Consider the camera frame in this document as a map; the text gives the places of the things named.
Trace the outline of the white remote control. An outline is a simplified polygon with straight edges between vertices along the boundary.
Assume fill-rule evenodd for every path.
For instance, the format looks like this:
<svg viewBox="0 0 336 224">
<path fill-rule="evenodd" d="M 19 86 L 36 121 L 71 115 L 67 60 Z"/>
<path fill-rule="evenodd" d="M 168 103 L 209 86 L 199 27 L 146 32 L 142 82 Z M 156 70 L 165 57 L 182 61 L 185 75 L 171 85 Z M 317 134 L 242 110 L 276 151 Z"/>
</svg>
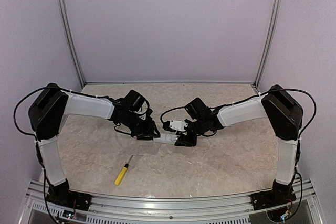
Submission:
<svg viewBox="0 0 336 224">
<path fill-rule="evenodd" d="M 179 135 L 162 133 L 160 137 L 153 138 L 153 142 L 160 144 L 175 145 L 179 137 L 180 137 Z"/>
</svg>

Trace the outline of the yellow handled screwdriver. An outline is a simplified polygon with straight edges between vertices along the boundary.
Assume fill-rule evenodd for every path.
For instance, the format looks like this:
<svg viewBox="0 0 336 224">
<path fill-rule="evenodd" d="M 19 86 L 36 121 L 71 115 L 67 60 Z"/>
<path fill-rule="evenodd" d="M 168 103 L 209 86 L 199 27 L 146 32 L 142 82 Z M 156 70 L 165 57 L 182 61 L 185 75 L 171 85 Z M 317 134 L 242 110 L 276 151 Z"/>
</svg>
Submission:
<svg viewBox="0 0 336 224">
<path fill-rule="evenodd" d="M 121 169 L 120 173 L 118 174 L 118 176 L 116 177 L 115 181 L 114 181 L 114 184 L 116 186 L 119 186 L 121 184 L 121 182 L 123 181 L 124 177 L 125 177 L 125 174 L 129 168 L 129 164 L 131 162 L 133 158 L 133 155 L 131 155 L 131 157 L 129 158 L 129 160 L 125 163 L 125 165 L 123 166 L 123 168 Z"/>
</svg>

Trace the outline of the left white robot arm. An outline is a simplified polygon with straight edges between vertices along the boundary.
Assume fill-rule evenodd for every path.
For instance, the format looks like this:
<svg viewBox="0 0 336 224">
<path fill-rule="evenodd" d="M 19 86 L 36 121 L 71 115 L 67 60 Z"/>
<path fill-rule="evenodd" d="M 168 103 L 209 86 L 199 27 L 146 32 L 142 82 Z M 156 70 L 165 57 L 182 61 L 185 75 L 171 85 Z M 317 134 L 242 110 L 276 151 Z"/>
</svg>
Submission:
<svg viewBox="0 0 336 224">
<path fill-rule="evenodd" d="M 74 199 L 72 191 L 67 189 L 69 183 L 62 167 L 58 144 L 68 117 L 87 116 L 108 120 L 128 128 L 130 137 L 153 140 L 161 135 L 151 114 L 148 100 L 135 90 L 130 90 L 123 98 L 114 99 L 107 95 L 72 92 L 55 83 L 42 88 L 28 110 L 28 117 L 44 177 L 54 188 L 53 197 L 64 206 Z"/>
</svg>

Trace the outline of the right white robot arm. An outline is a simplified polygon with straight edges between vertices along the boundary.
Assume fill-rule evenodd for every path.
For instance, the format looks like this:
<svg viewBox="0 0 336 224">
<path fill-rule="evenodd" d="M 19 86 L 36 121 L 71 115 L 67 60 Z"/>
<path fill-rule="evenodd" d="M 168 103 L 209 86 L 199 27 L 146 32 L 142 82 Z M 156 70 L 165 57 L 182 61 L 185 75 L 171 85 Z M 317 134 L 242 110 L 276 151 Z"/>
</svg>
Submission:
<svg viewBox="0 0 336 224">
<path fill-rule="evenodd" d="M 274 85 L 265 94 L 213 109 L 196 98 L 184 109 L 192 120 L 185 120 L 182 130 L 176 131 L 176 146 L 193 147 L 197 144 L 197 138 L 208 131 L 216 133 L 238 123 L 268 119 L 278 139 L 276 188 L 269 192 L 268 199 L 273 205 L 279 205 L 288 198 L 287 187 L 295 176 L 303 108 L 287 90 Z"/>
</svg>

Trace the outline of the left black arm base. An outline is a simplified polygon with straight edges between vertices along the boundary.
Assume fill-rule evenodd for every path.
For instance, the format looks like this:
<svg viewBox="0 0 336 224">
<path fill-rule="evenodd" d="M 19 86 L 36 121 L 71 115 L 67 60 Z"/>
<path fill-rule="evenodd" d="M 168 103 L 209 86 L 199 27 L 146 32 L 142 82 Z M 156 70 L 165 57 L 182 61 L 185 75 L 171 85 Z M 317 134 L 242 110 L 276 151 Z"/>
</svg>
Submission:
<svg viewBox="0 0 336 224">
<path fill-rule="evenodd" d="M 68 180 L 60 185 L 50 185 L 46 197 L 48 202 L 72 208 L 75 210 L 88 211 L 92 195 L 70 190 Z"/>
</svg>

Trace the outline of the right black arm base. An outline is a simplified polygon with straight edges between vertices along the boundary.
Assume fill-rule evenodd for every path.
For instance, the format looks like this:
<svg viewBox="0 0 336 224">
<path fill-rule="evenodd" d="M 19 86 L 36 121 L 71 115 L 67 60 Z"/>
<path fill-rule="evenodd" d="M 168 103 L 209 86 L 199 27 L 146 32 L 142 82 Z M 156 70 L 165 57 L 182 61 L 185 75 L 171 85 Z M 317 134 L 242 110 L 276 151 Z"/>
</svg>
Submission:
<svg viewBox="0 0 336 224">
<path fill-rule="evenodd" d="M 292 186 L 294 178 L 295 175 L 288 184 L 281 184 L 274 179 L 272 189 L 251 194 L 253 209 L 261 210 L 295 201 L 297 198 Z"/>
</svg>

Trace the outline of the front aluminium rail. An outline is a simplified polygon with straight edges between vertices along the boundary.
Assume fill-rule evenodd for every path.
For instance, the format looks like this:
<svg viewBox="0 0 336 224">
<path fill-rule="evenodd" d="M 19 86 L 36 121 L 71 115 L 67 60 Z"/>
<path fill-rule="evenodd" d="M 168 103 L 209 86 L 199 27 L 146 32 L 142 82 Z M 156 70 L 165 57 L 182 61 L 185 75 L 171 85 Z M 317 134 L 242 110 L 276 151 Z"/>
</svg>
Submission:
<svg viewBox="0 0 336 224">
<path fill-rule="evenodd" d="M 323 223 L 311 181 L 295 179 L 296 201 L 261 208 L 256 193 L 198 198 L 139 198 L 91 193 L 71 207 L 44 201 L 32 181 L 18 223 Z"/>
</svg>

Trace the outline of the left aluminium corner post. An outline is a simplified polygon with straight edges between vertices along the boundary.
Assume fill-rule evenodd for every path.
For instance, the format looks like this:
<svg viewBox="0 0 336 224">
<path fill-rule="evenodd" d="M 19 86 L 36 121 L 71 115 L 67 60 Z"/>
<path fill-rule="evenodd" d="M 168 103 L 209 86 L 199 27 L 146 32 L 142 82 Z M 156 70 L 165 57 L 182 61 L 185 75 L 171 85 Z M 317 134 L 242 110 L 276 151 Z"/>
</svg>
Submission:
<svg viewBox="0 0 336 224">
<path fill-rule="evenodd" d="M 85 77 L 82 71 L 82 67 L 79 62 L 79 58 L 77 56 L 75 43 L 74 43 L 74 39 L 72 36 L 71 28 L 70 28 L 70 22 L 69 22 L 68 15 L 67 15 L 66 1 L 57 0 L 57 3 L 59 6 L 60 17 L 61 17 L 61 22 L 62 22 L 64 33 L 65 33 L 65 38 L 66 38 L 67 45 L 70 51 L 71 61 L 73 63 L 75 73 L 80 83 L 80 86 L 83 88 L 86 85 L 86 81 L 85 81 Z"/>
</svg>

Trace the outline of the aluminium corner post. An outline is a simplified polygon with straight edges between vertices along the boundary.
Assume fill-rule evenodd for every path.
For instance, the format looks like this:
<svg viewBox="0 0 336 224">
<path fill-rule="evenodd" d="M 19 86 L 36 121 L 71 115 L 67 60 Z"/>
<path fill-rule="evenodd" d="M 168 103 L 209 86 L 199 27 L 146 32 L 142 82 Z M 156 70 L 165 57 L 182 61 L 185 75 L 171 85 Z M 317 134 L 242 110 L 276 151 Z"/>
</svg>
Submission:
<svg viewBox="0 0 336 224">
<path fill-rule="evenodd" d="M 80 83 L 80 86 L 83 88 L 86 85 L 86 81 L 85 81 L 85 77 L 82 71 L 82 67 L 79 62 L 79 58 L 77 56 L 75 43 L 74 43 L 74 39 L 72 36 L 71 28 L 70 28 L 70 22 L 69 22 L 68 15 L 67 15 L 66 1 L 57 0 L 57 3 L 59 6 L 60 17 L 61 17 L 61 22 L 62 22 L 64 33 L 65 33 L 65 38 L 66 38 L 67 45 L 70 51 L 71 61 L 73 63 L 75 73 Z"/>
<path fill-rule="evenodd" d="M 263 46 L 261 60 L 258 66 L 257 74 L 255 77 L 254 85 L 255 87 L 259 87 L 261 83 L 262 76 L 266 69 L 266 63 L 269 57 L 269 52 L 271 49 L 271 43 L 275 34 L 278 14 L 280 10 L 281 0 L 273 0 L 270 21 L 267 29 L 266 40 Z"/>
</svg>

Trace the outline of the right aluminium corner post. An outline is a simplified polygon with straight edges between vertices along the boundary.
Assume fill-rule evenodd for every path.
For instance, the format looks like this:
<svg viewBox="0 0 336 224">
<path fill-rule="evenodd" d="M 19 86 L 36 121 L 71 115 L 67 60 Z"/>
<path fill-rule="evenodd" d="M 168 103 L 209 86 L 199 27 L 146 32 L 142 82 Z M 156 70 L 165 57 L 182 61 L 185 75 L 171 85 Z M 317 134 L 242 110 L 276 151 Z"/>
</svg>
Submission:
<svg viewBox="0 0 336 224">
<path fill-rule="evenodd" d="M 254 85 L 255 87 L 259 87 L 261 83 L 262 76 L 266 69 L 266 63 L 269 57 L 269 52 L 271 49 L 271 43 L 275 34 L 278 14 L 280 10 L 281 0 L 273 0 L 270 21 L 267 29 L 266 40 L 263 46 L 261 60 L 258 66 L 257 74 L 255 77 Z"/>
</svg>

